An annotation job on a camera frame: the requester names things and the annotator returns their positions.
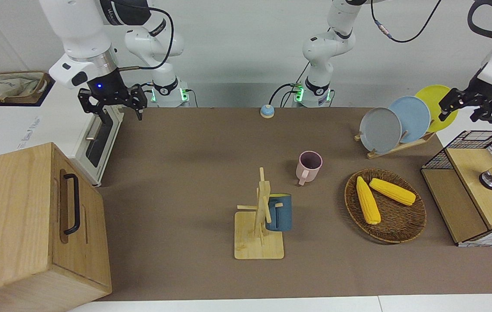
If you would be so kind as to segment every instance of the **wooden base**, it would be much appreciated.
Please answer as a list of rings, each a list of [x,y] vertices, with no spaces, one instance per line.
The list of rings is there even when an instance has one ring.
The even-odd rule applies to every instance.
[[[484,187],[479,175],[492,167],[492,155],[486,149],[446,149],[456,173],[462,180],[485,224],[492,229],[492,190]]]
[[[417,141],[413,141],[413,142],[410,142],[410,143],[400,143],[400,144],[398,144],[398,146],[396,146],[395,148],[393,148],[388,153],[377,154],[377,153],[375,153],[375,150],[372,150],[371,152],[368,152],[367,153],[367,158],[373,159],[373,158],[381,157],[381,156],[384,156],[384,155],[392,154],[392,153],[395,153],[395,152],[399,152],[400,150],[405,150],[406,148],[411,148],[411,147],[414,147],[414,146],[418,146],[418,145],[424,144],[424,143],[428,142],[428,140],[430,140],[434,136],[434,134],[435,134],[434,132],[428,132],[424,136],[422,136],[422,138],[420,138]],[[361,140],[360,135],[361,135],[361,133],[357,134],[355,137],[353,137],[353,139],[356,142],[359,142]]]
[[[454,169],[423,169],[421,173],[454,243],[462,243],[488,231]]]
[[[262,235],[254,231],[255,211],[238,211],[234,214],[234,257],[244,259],[282,259],[284,244],[282,232],[261,228]]]

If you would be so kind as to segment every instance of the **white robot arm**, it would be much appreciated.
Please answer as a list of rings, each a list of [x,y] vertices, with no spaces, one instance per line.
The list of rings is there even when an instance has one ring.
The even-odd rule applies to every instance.
[[[355,35],[352,26],[359,9],[371,0],[334,0],[329,10],[327,22],[331,29],[324,34],[310,38],[303,46],[303,54],[310,62],[310,69],[303,84],[301,104],[307,107],[323,105],[329,94],[329,84],[333,67],[329,59],[341,55],[353,48]],[[468,14],[468,24],[473,32],[492,38],[492,30],[480,28],[474,22],[474,16],[492,10],[492,0],[475,0]],[[392,36],[384,26],[377,21],[379,29],[389,38]],[[465,106],[478,106],[472,115],[472,120],[478,119],[492,122],[492,51],[483,61],[481,69],[470,81],[464,91],[452,89],[440,102],[444,120],[448,115]]]
[[[140,120],[143,109],[147,107],[147,98],[141,86],[135,84],[127,88],[123,82],[111,40],[103,29],[104,24],[141,26],[140,30],[132,30],[133,34],[127,34],[133,40],[127,39],[126,42],[130,51],[150,67],[132,69],[151,69],[155,72],[155,83],[162,87],[174,81],[177,87],[181,85],[172,65],[166,61],[170,55],[182,53],[182,39],[178,35],[174,36],[172,27],[170,32],[167,30],[167,21],[162,14],[164,11],[151,8],[151,1],[40,0],[46,18],[62,40],[65,51],[49,70],[50,75],[68,88],[87,83],[89,90],[82,88],[78,99],[85,112],[99,115],[104,122],[104,105],[122,104],[131,107]],[[170,92],[160,94],[160,98],[168,98],[169,95]],[[92,105],[90,97],[97,99],[98,104]]]
[[[108,24],[140,26],[127,31],[124,42],[133,55],[147,64],[144,69],[151,69],[154,104],[160,107],[186,104],[186,83],[176,76],[168,60],[182,54],[184,40],[174,31],[170,17],[168,25],[168,14],[136,8],[152,7],[153,0],[99,0],[99,4]]]

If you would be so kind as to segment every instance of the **white wall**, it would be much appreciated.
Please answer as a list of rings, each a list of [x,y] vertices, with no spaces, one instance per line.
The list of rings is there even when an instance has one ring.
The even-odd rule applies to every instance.
[[[440,83],[465,88],[492,48],[492,39],[472,33],[466,16],[473,0],[444,0],[415,42],[383,36],[364,6],[355,24],[353,51],[333,60],[335,105],[383,106]],[[397,38],[416,33],[434,0],[393,0],[375,6],[377,18]],[[259,106],[276,86],[296,80],[306,61],[303,41],[328,28],[329,0],[158,0],[186,39],[174,59],[177,73],[198,91],[204,106]],[[106,26],[120,65],[140,61],[123,46],[124,26]],[[38,0],[0,0],[0,71],[46,70],[62,55]],[[124,74],[127,83],[147,71]]]

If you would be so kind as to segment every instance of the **mug handle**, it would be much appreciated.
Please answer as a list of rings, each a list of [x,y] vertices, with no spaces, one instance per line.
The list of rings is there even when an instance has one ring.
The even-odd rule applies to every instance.
[[[307,179],[307,175],[309,174],[309,171],[304,170],[302,172],[302,177],[300,178],[300,185],[304,185]]]

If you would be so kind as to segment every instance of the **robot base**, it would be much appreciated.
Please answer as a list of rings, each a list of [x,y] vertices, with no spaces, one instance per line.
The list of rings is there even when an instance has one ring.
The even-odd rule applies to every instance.
[[[147,107],[190,107],[190,98],[188,97],[188,84],[178,78],[177,87],[169,94],[162,95],[156,89],[151,89],[153,96],[151,97]]]
[[[331,102],[331,90],[327,89],[323,95],[315,95],[311,91],[307,91],[303,88],[298,90],[296,97],[294,97],[293,107],[327,107]]]

